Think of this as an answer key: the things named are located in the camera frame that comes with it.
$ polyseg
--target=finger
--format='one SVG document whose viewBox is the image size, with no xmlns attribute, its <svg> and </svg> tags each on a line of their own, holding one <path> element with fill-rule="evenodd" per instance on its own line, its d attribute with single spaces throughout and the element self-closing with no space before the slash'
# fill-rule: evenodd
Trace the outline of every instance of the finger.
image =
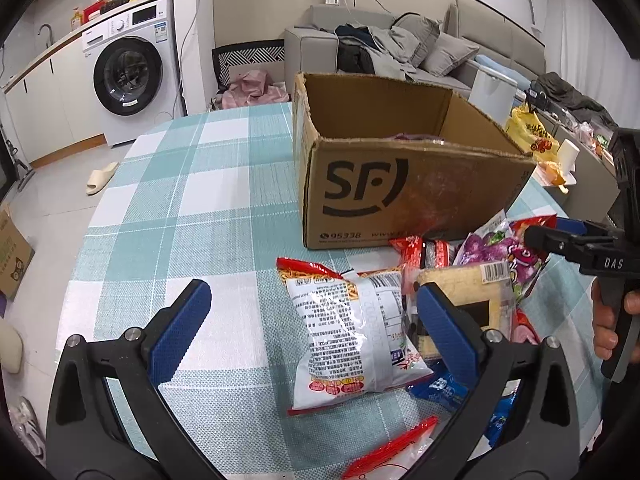
<svg viewBox="0 0 640 480">
<path fill-rule="evenodd" d="M 631 359 L 629 359 L 631 363 L 640 363 L 640 346 L 636 345 L 634 350 L 631 352 Z"/>
<path fill-rule="evenodd" d="M 611 356 L 613 355 L 613 352 L 611 350 L 603 348 L 602 346 L 596 346 L 594 350 L 597 357 L 603 359 L 604 361 L 611 359 Z"/>
<path fill-rule="evenodd" d="M 593 327 L 603 326 L 614 329 L 616 327 L 616 315 L 613 309 L 601 303 L 593 303 Z"/>
<path fill-rule="evenodd" d="M 625 296 L 625 310 L 634 316 L 640 314 L 640 294 L 633 290 Z"/>
<path fill-rule="evenodd" d="M 618 335 L 607 328 L 597 326 L 593 331 L 593 346 L 602 346 L 608 350 L 613 350 L 618 344 Z"/>
<path fill-rule="evenodd" d="M 591 282 L 591 299 L 593 301 L 597 301 L 598 303 L 602 303 L 602 294 L 600 292 L 600 282 L 597 278 Z"/>
</svg>

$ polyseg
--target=screw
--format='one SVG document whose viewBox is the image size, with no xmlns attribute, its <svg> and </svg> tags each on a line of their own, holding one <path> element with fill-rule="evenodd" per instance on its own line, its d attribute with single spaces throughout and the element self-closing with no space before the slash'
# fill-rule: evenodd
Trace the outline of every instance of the screw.
<svg viewBox="0 0 640 480">
<path fill-rule="evenodd" d="M 124 339 L 126 339 L 127 341 L 137 341 L 138 339 L 140 339 L 141 335 L 142 330 L 137 326 L 133 326 L 131 328 L 127 328 L 126 332 L 124 333 Z"/>
<path fill-rule="evenodd" d="M 551 348 L 560 348 L 560 341 L 556 336 L 550 335 L 546 338 L 546 344 L 551 346 Z"/>
<path fill-rule="evenodd" d="M 502 332 L 500 332 L 499 330 L 494 330 L 493 328 L 490 330 L 487 330 L 484 333 L 484 336 L 486 337 L 486 340 L 489 343 L 499 343 L 504 338 L 504 336 L 502 335 Z"/>
<path fill-rule="evenodd" d="M 73 334 L 69 336 L 69 339 L 66 340 L 66 345 L 71 346 L 71 348 L 73 348 L 74 346 L 78 346 L 81 341 L 82 341 L 81 335 Z"/>
</svg>

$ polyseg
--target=blue snack bag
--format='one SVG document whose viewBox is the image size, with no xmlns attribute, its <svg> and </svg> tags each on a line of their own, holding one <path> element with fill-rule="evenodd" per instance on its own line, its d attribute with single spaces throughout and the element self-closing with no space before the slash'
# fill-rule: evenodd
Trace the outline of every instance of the blue snack bag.
<svg viewBox="0 0 640 480">
<path fill-rule="evenodd" d="M 465 400 L 468 390 L 454 380 L 443 361 L 430 363 L 429 366 L 433 370 L 433 375 L 429 380 L 411 384 L 407 386 L 406 390 L 419 399 L 437 402 L 450 413 L 455 412 Z M 489 425 L 484 431 L 484 436 L 489 440 L 491 447 L 495 446 L 502 433 L 502 428 L 516 397 L 518 383 L 519 381 L 509 381 L 506 384 L 503 397 L 498 401 Z"/>
</svg>

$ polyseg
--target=kitchen cabinet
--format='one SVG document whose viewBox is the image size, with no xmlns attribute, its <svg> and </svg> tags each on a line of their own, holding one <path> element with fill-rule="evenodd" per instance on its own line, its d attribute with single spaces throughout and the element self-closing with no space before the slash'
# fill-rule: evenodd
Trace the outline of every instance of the kitchen cabinet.
<svg viewBox="0 0 640 480">
<path fill-rule="evenodd" d="M 100 134 L 94 85 L 77 38 L 41 61 L 7 92 L 29 162 Z"/>
<path fill-rule="evenodd" d="M 26 91 L 26 78 L 18 81 L 6 94 L 6 104 L 9 108 L 9 114 L 14 124 L 14 129 L 20 139 L 20 145 L 24 156 L 29 162 L 37 157 L 31 157 L 27 152 L 28 139 L 33 131 L 33 111 L 29 102 L 30 95 Z"/>
<path fill-rule="evenodd" d="M 73 142 L 100 135 L 92 71 L 82 52 L 82 39 L 69 43 L 51 58 L 55 79 Z"/>
<path fill-rule="evenodd" d="M 74 142 L 49 59 L 11 88 L 7 101 L 29 162 Z"/>
</svg>

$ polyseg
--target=pink cloth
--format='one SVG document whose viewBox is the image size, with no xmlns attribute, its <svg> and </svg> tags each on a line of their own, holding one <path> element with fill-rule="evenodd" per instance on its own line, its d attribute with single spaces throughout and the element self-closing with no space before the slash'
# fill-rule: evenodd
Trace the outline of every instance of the pink cloth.
<svg viewBox="0 0 640 480">
<path fill-rule="evenodd" d="M 222 94 L 222 108 L 238 108 L 241 106 L 286 103 L 289 94 L 271 84 L 271 78 L 264 70 L 249 70 L 236 77 L 229 85 L 229 90 Z"/>
</svg>

